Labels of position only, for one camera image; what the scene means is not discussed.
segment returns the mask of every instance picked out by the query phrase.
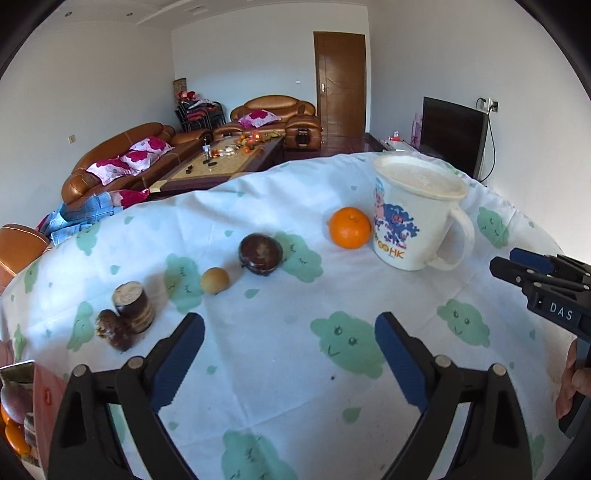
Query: television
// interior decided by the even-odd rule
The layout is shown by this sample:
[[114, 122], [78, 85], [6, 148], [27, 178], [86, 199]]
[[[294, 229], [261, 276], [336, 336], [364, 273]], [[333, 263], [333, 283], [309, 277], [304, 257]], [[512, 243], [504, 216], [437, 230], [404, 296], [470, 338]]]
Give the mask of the television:
[[478, 180], [488, 115], [467, 106], [425, 97], [419, 151], [441, 158]]

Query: human hand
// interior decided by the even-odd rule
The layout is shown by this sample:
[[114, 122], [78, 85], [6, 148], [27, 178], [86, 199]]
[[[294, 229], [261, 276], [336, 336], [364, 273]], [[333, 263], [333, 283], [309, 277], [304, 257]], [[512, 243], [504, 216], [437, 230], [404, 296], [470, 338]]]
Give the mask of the human hand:
[[562, 374], [560, 393], [556, 399], [556, 418], [564, 417], [573, 406], [573, 397], [577, 392], [591, 397], [591, 368], [576, 369], [577, 340], [570, 344], [566, 357], [566, 367]]

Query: floor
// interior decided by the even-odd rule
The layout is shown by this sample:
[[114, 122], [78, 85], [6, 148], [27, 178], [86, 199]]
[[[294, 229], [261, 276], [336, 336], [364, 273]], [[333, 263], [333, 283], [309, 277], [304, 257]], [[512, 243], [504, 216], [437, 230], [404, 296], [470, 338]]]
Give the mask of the floor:
[[364, 137], [323, 137], [320, 151], [286, 150], [285, 161], [332, 157], [339, 153], [381, 152], [382, 145], [371, 135]]

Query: mug handle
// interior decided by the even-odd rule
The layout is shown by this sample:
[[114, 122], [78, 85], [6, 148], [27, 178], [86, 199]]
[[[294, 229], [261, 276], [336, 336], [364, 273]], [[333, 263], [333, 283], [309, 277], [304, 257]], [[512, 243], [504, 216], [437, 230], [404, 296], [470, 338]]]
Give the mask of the mug handle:
[[462, 230], [464, 230], [464, 235], [466, 238], [464, 239], [464, 250], [460, 255], [460, 258], [454, 262], [449, 263], [442, 259], [440, 256], [436, 255], [436, 257], [427, 263], [427, 265], [431, 265], [432, 267], [438, 270], [453, 270], [456, 268], [465, 257], [468, 257], [472, 253], [472, 249], [474, 249], [474, 224], [470, 217], [462, 210], [460, 207], [455, 206], [449, 212], [449, 215], [460, 224]]

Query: blue gripper pad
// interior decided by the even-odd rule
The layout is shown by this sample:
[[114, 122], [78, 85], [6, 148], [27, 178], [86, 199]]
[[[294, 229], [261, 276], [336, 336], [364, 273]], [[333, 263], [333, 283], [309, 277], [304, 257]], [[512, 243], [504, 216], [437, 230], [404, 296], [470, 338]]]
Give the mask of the blue gripper pad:
[[189, 325], [182, 335], [176, 339], [172, 349], [152, 380], [150, 404], [156, 413], [162, 407], [173, 402], [205, 339], [205, 322], [201, 315], [189, 313], [183, 322], [189, 322]]
[[509, 254], [509, 260], [523, 265], [526, 268], [536, 270], [542, 275], [550, 275], [554, 271], [552, 262], [544, 255], [539, 255], [521, 248], [514, 248]]
[[[401, 330], [400, 335], [410, 338], [398, 321], [395, 320], [395, 322]], [[390, 325], [385, 313], [375, 321], [375, 339], [407, 402], [418, 407], [421, 414], [424, 413], [429, 405], [426, 393], [427, 378], [395, 332], [394, 327]]]

